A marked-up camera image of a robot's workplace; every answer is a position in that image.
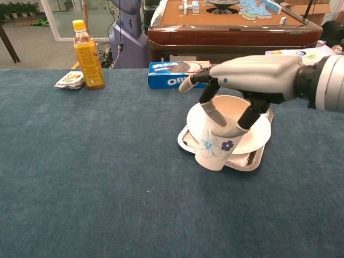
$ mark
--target bottle label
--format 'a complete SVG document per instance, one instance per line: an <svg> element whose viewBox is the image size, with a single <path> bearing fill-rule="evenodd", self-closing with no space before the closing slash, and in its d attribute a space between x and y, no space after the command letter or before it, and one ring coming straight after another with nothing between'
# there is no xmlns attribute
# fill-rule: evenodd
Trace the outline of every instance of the bottle label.
<svg viewBox="0 0 344 258"><path fill-rule="evenodd" d="M94 42L76 45L75 51L88 87L104 84L102 67Z"/></svg>

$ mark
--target oreo logo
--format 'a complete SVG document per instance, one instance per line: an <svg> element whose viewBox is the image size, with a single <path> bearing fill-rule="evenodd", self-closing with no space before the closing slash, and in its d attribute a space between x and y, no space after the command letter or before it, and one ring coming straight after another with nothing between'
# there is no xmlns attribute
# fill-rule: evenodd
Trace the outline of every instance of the oreo logo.
<svg viewBox="0 0 344 258"><path fill-rule="evenodd" d="M167 85L168 86L174 86L178 83L182 83L185 79L187 79L187 77L179 77L179 78L169 79L167 81Z"/></svg>

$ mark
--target paper cup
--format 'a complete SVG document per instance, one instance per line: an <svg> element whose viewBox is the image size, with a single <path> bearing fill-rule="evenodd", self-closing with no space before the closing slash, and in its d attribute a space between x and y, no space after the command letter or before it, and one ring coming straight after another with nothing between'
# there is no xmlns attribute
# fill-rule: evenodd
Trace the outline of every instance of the paper cup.
<svg viewBox="0 0 344 258"><path fill-rule="evenodd" d="M237 126L237 122L229 117L225 117L227 125ZM207 116L203 129L201 141L197 146L195 159L203 167L219 171L227 162L229 155L234 151L242 138L242 135L235 138L222 138L211 133L214 128L214 121Z"/></svg>

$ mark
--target orange juice bottle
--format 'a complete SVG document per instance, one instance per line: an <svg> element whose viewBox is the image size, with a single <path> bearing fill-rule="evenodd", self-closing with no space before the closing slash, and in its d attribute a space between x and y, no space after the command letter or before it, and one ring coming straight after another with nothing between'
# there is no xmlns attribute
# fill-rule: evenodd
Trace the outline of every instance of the orange juice bottle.
<svg viewBox="0 0 344 258"><path fill-rule="evenodd" d="M96 44L87 33L83 20L73 20L73 27L76 32L74 50L84 75L85 83L90 90L101 89L105 87L105 81Z"/></svg>

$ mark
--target robotic hand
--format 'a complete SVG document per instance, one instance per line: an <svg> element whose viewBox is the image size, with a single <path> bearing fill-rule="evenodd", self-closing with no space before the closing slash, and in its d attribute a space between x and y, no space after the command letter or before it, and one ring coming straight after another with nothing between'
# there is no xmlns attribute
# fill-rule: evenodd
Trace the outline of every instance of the robotic hand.
<svg viewBox="0 0 344 258"><path fill-rule="evenodd" d="M344 56L323 58L314 66L302 64L299 56L247 56L226 61L192 74L179 87L186 92L198 82L206 82L199 102L218 125L212 134L224 138L244 135L266 113L270 103L279 104L295 98L309 101L308 107L344 112ZM238 90L250 106L236 128L227 126L212 98L220 87Z"/></svg>

